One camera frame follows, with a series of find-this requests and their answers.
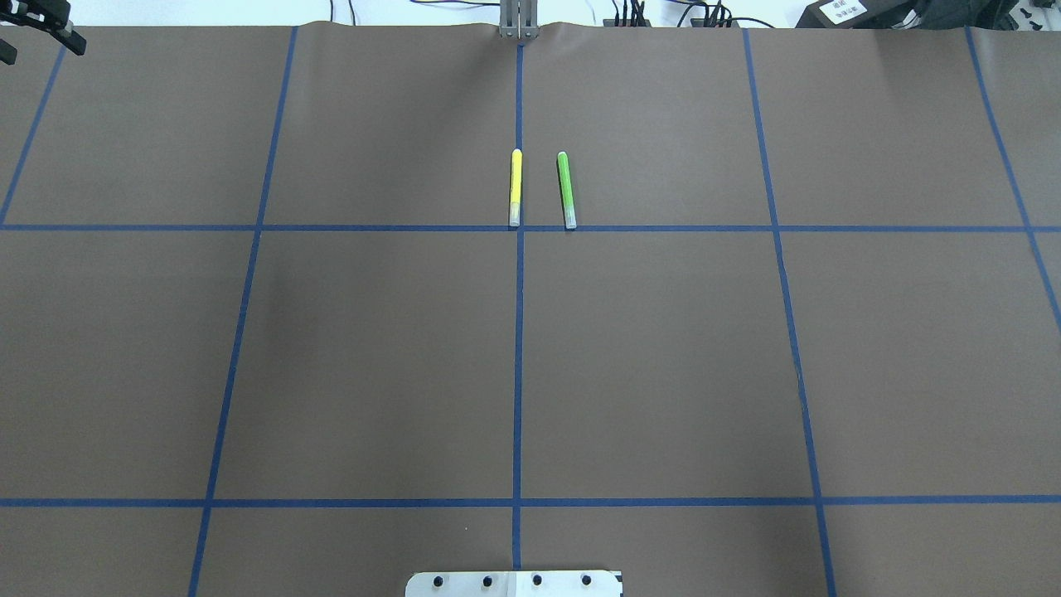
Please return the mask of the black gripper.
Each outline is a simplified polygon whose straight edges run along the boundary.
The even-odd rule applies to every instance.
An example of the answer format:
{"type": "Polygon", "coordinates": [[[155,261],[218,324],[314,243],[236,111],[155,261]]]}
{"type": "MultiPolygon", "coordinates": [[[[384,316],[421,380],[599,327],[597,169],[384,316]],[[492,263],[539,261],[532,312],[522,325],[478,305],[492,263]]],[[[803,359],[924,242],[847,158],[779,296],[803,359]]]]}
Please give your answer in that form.
{"type": "Polygon", "coordinates": [[[76,56],[83,56],[87,40],[75,30],[70,12],[69,1],[1,1],[3,24],[44,32],[76,56]]]}

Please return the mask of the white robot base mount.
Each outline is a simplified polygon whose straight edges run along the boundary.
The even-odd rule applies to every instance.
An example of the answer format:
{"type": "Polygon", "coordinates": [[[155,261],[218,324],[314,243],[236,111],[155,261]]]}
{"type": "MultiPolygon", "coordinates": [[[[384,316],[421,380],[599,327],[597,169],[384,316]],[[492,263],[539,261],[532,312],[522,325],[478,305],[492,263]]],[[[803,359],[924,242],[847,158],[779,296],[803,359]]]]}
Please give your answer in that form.
{"type": "Polygon", "coordinates": [[[623,596],[618,570],[435,570],[408,578],[405,596],[623,596]]]}

